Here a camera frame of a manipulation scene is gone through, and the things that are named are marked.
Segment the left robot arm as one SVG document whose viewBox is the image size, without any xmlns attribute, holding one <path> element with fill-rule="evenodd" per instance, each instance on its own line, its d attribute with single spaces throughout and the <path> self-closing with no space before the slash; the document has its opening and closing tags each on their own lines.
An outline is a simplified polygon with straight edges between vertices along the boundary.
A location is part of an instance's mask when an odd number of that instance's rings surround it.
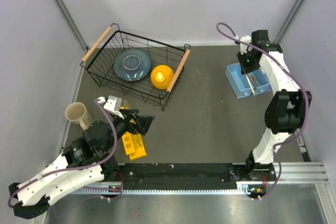
<svg viewBox="0 0 336 224">
<path fill-rule="evenodd" d="M 35 177 L 9 185 L 14 215 L 33 219 L 45 213 L 63 197 L 91 183 L 120 178 L 114 157 L 118 140 L 125 133 L 146 135 L 155 119 L 140 116 L 137 109 L 122 109 L 121 116 L 94 121 L 82 137 L 64 148 L 57 158 Z"/>
</svg>

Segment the glass test tube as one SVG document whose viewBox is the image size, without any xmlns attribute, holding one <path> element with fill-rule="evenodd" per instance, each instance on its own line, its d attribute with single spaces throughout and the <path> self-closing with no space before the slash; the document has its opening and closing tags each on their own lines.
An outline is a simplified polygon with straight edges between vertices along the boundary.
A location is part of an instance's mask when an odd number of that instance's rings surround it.
<svg viewBox="0 0 336 224">
<path fill-rule="evenodd" d="M 137 153 L 143 153 L 145 151 L 141 134 L 134 135 L 134 147 Z"/>
<path fill-rule="evenodd" d="M 127 100 L 123 100 L 123 107 L 124 109 L 131 109 L 129 102 Z"/>
</svg>

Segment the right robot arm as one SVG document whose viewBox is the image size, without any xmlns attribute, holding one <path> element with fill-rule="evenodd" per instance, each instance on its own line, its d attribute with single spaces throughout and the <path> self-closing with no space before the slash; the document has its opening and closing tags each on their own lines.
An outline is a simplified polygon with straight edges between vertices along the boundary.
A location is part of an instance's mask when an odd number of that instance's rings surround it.
<svg viewBox="0 0 336 224">
<path fill-rule="evenodd" d="M 240 37 L 237 54 L 243 74 L 263 70 L 273 98 L 265 111 L 266 130 L 246 159 L 245 174 L 252 180 L 272 170 L 274 155 L 296 130 L 305 125 L 306 111 L 312 95 L 302 91 L 290 75 L 279 44 L 269 41 L 267 30 L 257 30 L 251 36 Z"/>
</svg>

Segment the wooden test tube clamp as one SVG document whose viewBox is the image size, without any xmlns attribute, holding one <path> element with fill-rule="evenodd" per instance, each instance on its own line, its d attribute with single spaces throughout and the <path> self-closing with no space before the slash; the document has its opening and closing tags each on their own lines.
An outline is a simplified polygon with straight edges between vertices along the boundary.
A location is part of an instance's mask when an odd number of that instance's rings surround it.
<svg viewBox="0 0 336 224">
<path fill-rule="evenodd" d="M 247 82 L 248 82 L 248 85 L 249 85 L 249 87 L 250 87 L 250 89 L 251 89 L 252 94 L 255 94 L 254 86 L 253 86 L 253 84 L 252 84 L 252 82 L 251 82 L 251 80 L 250 80 L 248 74 L 245 74 L 245 78 L 246 78 L 246 80 L 247 80 Z"/>
</svg>

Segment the test tube brush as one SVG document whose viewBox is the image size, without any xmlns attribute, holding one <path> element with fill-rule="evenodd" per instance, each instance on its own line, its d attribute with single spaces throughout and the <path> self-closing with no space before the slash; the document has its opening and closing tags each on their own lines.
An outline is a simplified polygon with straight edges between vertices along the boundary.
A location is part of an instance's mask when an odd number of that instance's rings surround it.
<svg viewBox="0 0 336 224">
<path fill-rule="evenodd" d="M 258 81 L 257 81 L 257 78 L 256 78 L 256 76 L 255 76 L 254 74 L 252 74 L 250 77 L 251 77 L 251 79 L 252 79 L 252 81 L 253 81 L 254 85 L 255 85 L 256 87 L 258 87 L 258 86 L 259 86 L 259 84 L 258 84 Z"/>
</svg>

